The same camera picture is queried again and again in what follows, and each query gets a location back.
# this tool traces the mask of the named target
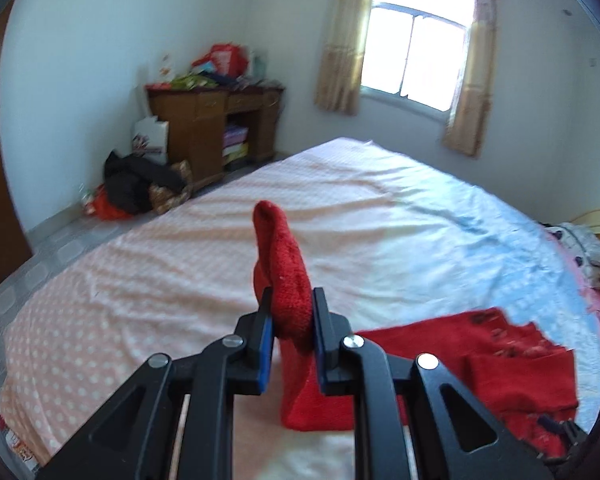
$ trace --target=bed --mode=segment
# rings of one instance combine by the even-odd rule
[[[30,298],[5,336],[0,413],[39,462],[149,355],[195,354],[257,308],[259,200],[286,211],[312,285],[354,330],[500,306],[576,349],[577,422],[590,429],[600,329],[557,243],[478,187],[371,142],[336,139],[133,229]],[[352,434],[282,428],[280,396],[275,356],[267,393],[235,403],[235,478],[352,478]]]

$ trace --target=gold curtain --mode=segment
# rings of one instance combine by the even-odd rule
[[[372,0],[336,0],[322,52],[315,104],[356,115]]]
[[[495,74],[497,1],[475,0],[464,73],[451,105],[443,144],[478,158],[491,111]]]

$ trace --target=window sill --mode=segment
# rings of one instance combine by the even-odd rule
[[[367,86],[361,87],[360,95],[362,97],[373,99],[374,101],[380,101],[381,103],[389,106],[402,108],[403,110],[407,110],[418,115],[423,115],[440,123],[446,123],[446,120],[449,117],[449,110],[446,112],[441,112],[436,108],[432,108],[417,101],[411,101],[404,97],[396,97],[395,95],[387,94],[386,92],[376,90],[375,88],[369,88]]]

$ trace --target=window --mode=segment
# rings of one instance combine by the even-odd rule
[[[474,0],[373,0],[362,86],[451,108]]]

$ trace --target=silver screw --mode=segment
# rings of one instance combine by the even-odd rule
[[[347,348],[360,348],[365,343],[364,338],[358,334],[348,335],[342,340],[342,344]]]
[[[439,364],[440,361],[438,361],[438,358],[435,355],[420,354],[418,356],[418,365],[425,370],[433,370],[437,368]]]
[[[165,354],[154,354],[147,362],[151,368],[164,368],[169,364],[169,358]]]
[[[244,343],[244,339],[237,334],[226,335],[222,338],[222,344],[227,348],[238,348],[238,346],[242,346],[242,343]]]

